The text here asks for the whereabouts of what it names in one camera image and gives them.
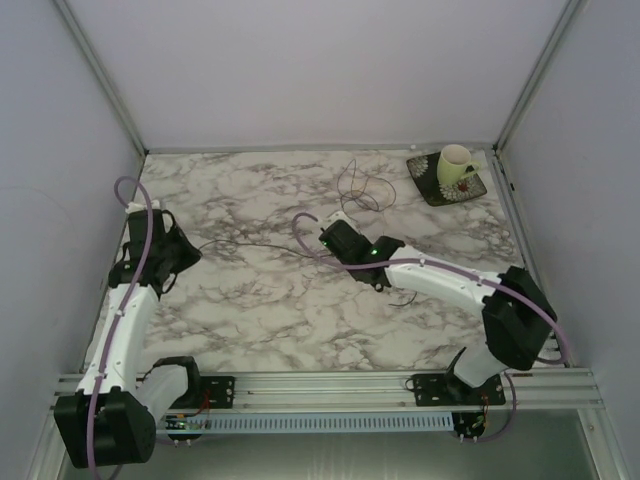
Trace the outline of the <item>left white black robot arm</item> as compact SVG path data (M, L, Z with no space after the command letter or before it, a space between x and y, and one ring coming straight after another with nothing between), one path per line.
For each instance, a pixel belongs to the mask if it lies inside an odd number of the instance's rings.
M156 428L172 407L202 399L201 375L191 356L157 360L137 375L145 332L161 296L201 252L174 215L141 207L127 216L129 239L108 276L108 309L93 359L72 395L60 397L54 419L78 469L147 462Z

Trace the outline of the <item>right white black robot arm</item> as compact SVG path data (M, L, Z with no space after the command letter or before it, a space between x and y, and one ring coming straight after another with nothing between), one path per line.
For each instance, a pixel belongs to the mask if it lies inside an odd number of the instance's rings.
M371 242L342 219L323 227L319 241L355 280L377 291L397 288L436 297L482 320L485 340L456 354L443 375L444 391L436 395L454 405L492 394L489 381L508 369L530 370L557 321L520 267L504 273L459 267L392 237Z

